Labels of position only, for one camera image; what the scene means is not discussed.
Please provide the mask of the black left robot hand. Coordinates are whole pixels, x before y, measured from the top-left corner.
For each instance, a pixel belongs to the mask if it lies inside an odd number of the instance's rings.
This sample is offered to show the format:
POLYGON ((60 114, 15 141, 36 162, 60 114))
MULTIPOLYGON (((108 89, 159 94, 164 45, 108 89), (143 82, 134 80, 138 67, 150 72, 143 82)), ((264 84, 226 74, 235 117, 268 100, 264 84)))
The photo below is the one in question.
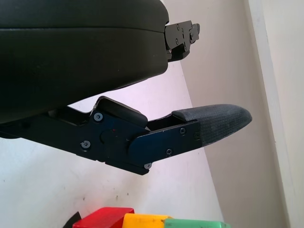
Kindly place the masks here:
POLYGON ((159 0, 3 0, 0 136, 23 138, 145 175, 152 163, 213 144, 252 121, 231 104, 149 121, 103 96, 184 59, 200 25, 169 23, 159 0))

